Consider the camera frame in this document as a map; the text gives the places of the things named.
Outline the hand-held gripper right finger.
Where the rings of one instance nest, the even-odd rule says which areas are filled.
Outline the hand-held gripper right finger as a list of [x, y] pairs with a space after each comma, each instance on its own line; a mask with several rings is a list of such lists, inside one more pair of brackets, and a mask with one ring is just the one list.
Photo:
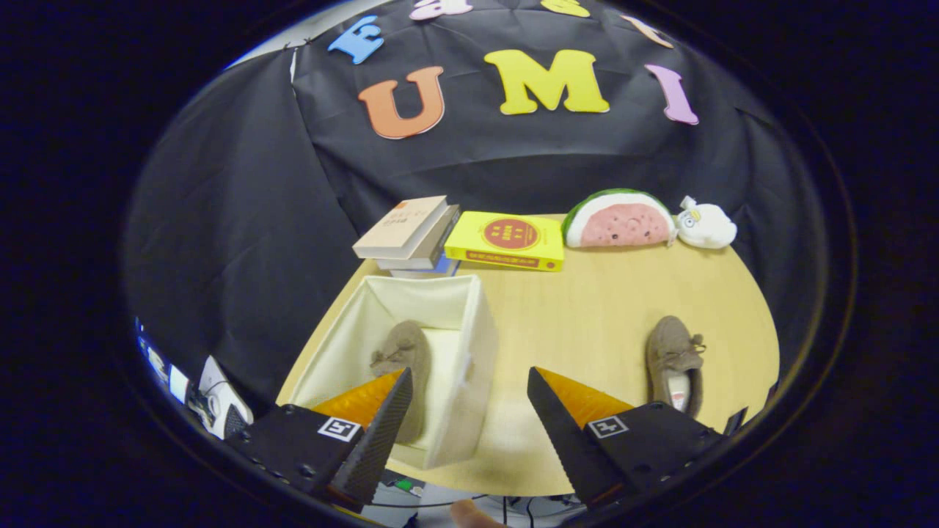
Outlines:
[[590, 509], [683, 477], [727, 441], [662, 401], [632, 406], [543, 367], [530, 368], [527, 398], [574, 494]]

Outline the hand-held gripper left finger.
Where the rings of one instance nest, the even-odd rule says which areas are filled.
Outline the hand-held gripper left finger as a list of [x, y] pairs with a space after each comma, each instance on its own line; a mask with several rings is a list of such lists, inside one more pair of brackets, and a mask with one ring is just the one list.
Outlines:
[[225, 439], [269, 477], [359, 513], [373, 501], [413, 395], [397, 369], [315, 406], [286, 404]]

